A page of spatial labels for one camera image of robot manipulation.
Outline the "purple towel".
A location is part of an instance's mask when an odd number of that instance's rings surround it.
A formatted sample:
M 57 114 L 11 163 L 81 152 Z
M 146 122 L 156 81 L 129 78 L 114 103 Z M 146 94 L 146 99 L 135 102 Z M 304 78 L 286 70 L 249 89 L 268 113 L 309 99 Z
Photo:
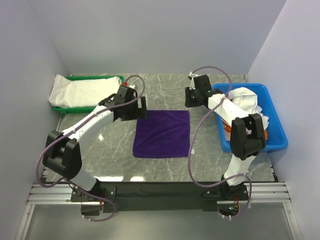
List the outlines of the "purple towel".
M 136 122 L 132 154 L 136 158 L 184 158 L 190 149 L 188 110 L 149 110 Z

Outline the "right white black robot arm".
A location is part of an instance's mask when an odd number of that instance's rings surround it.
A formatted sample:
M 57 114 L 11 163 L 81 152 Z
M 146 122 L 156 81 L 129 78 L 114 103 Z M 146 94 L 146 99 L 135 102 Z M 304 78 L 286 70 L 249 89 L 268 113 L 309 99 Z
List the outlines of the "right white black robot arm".
M 219 182 L 204 184 L 190 176 L 194 184 L 202 188 L 218 187 L 221 196 L 231 200 L 246 191 L 244 182 L 248 180 L 247 171 L 257 155 L 266 147 L 266 136 L 262 116 L 249 113 L 228 99 L 227 93 L 213 89 L 209 77 L 189 74 L 190 86 L 185 88 L 187 108 L 205 106 L 209 111 L 199 122 L 202 126 L 209 114 L 216 113 L 231 127 L 231 160 Z

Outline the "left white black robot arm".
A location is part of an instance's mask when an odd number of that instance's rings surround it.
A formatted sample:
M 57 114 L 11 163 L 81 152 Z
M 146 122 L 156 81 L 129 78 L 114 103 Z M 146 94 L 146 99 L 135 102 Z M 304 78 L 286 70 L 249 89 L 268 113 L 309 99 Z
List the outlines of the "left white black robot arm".
M 64 180 L 82 189 L 89 201 L 103 196 L 100 181 L 83 166 L 81 148 L 102 128 L 120 119 L 131 121 L 147 117 L 146 98 L 133 86 L 121 85 L 117 93 L 101 100 L 94 110 L 75 125 L 47 136 L 42 163 Z

